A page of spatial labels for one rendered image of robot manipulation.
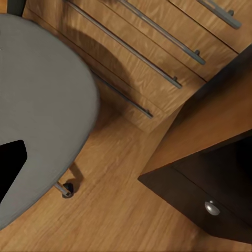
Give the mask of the swivel chair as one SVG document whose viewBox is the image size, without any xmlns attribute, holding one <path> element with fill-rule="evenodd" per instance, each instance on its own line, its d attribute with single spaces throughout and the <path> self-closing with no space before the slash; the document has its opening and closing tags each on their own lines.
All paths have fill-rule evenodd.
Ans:
<svg viewBox="0 0 252 252">
<path fill-rule="evenodd" d="M 0 145 L 22 140 L 27 160 L 0 203 L 0 230 L 59 179 L 96 125 L 100 96 L 86 62 L 61 38 L 22 17 L 27 0 L 7 0 L 0 13 Z"/>
</svg>

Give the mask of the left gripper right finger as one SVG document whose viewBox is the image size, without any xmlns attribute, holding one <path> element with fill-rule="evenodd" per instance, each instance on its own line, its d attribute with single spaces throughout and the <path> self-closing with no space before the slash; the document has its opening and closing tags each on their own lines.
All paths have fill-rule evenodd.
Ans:
<svg viewBox="0 0 252 252">
<path fill-rule="evenodd" d="M 252 182 L 252 142 L 243 139 L 240 140 L 235 158 Z"/>
</svg>

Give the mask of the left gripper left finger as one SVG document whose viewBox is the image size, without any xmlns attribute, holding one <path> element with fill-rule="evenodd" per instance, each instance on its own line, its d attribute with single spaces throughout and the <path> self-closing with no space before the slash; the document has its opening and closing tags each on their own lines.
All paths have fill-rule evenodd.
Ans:
<svg viewBox="0 0 252 252">
<path fill-rule="evenodd" d="M 22 140 L 0 145 L 0 203 L 27 160 Z"/>
</svg>

